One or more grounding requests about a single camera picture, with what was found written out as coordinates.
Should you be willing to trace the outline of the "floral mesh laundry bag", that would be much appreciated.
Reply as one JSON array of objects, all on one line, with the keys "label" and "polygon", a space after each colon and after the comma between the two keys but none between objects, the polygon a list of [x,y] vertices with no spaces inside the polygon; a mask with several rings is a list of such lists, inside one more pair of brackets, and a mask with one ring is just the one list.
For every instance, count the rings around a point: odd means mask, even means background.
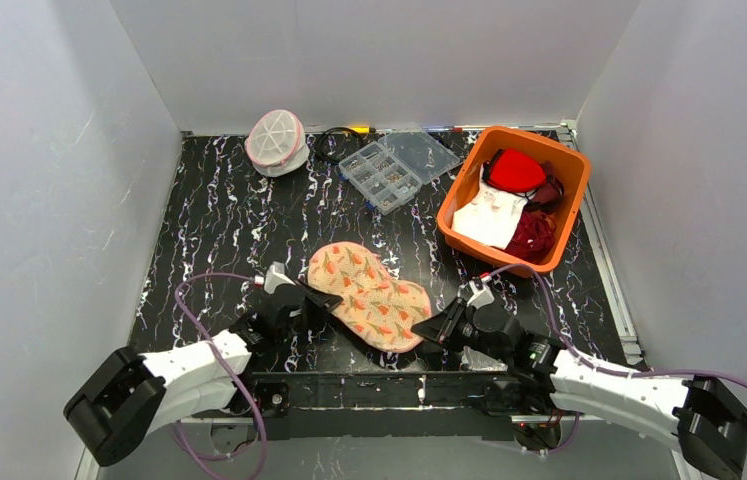
[{"label": "floral mesh laundry bag", "polygon": [[421,344],[412,327],[432,314],[427,291],[392,276],[364,246],[352,242],[323,246],[309,260],[307,283],[341,298],[332,315],[367,345],[405,353]]}]

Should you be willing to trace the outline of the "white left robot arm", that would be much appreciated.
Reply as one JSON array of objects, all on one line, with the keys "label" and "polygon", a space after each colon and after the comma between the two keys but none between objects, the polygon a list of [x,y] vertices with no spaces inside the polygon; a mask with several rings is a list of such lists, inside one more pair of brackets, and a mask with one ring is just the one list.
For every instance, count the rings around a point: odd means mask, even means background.
[{"label": "white left robot arm", "polygon": [[294,280],[266,290],[267,299],[207,340],[161,352],[114,350],[67,401],[63,416],[96,462],[114,465],[144,438],[178,420],[228,407],[241,375],[258,354],[290,337],[342,299]]}]

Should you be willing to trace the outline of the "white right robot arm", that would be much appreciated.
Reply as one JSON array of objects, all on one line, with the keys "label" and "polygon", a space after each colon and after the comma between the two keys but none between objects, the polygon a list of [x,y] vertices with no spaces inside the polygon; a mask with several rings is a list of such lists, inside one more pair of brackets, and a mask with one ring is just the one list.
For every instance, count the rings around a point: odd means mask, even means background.
[{"label": "white right robot arm", "polygon": [[527,392],[553,407],[593,415],[657,440],[716,479],[739,479],[747,457],[747,408],[718,378],[646,376],[588,360],[557,338],[530,331],[501,306],[453,300],[413,326],[446,350],[504,363]]}]

